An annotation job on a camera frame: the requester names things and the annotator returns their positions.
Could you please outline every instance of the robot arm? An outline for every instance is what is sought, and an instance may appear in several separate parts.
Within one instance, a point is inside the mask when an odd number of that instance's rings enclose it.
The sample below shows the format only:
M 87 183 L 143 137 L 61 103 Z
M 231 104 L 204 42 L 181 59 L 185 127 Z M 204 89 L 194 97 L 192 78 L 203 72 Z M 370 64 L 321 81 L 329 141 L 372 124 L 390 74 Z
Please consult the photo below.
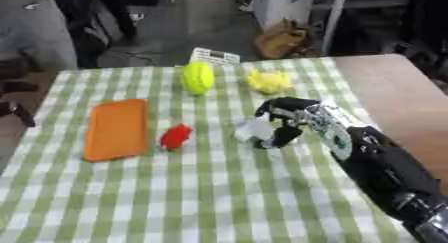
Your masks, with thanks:
M 448 242 L 448 202 L 439 182 L 403 148 L 333 104 L 291 97 L 265 102 L 255 113 L 281 119 L 282 127 L 257 148 L 282 148 L 315 132 L 359 188 L 386 214 L 400 220 L 420 242 Z

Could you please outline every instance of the green checkered tablecloth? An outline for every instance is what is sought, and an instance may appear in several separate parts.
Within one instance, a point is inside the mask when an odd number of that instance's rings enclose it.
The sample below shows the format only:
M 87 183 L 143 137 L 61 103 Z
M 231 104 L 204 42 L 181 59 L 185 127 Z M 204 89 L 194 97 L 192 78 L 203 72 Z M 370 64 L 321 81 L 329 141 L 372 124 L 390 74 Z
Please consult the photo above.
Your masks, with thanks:
M 183 91 L 179 68 L 62 72 L 1 177 L 0 242 L 412 242 L 316 135 L 269 151 L 234 139 L 269 98 L 244 82 L 254 68 L 288 73 L 288 96 L 332 99 L 371 121 L 328 58 L 216 66 L 202 97 Z M 91 108 L 128 98 L 148 100 L 152 148 L 84 161 Z M 182 149 L 154 147 L 180 122 L 194 128 Z

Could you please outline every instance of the yellow tennis ball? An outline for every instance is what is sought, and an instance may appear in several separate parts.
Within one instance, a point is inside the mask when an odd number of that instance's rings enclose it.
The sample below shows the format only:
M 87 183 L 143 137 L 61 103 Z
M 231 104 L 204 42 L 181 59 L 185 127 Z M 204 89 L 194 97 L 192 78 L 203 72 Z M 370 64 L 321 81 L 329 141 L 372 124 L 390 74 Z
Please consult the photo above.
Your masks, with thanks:
M 204 94 L 215 82 L 213 69 L 204 62 L 191 62 L 182 69 L 182 85 L 193 95 Z

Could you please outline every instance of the red object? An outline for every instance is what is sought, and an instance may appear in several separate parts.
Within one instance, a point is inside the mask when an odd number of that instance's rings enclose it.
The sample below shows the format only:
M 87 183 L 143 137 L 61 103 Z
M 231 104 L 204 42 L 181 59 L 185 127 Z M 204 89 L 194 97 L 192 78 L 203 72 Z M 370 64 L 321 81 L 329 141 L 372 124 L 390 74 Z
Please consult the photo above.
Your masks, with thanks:
M 179 124 L 170 128 L 160 138 L 160 145 L 171 151 L 182 146 L 183 142 L 190 138 L 190 134 L 193 130 L 184 124 Z

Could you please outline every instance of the orange plastic plate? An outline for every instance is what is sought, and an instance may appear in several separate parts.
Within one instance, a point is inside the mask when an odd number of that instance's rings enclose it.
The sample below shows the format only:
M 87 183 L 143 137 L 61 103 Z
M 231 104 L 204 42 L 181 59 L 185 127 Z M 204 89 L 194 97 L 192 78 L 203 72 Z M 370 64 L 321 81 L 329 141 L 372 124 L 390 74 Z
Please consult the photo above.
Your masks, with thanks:
M 91 162 L 141 154 L 146 150 L 146 101 L 129 99 L 92 109 L 84 159 Z

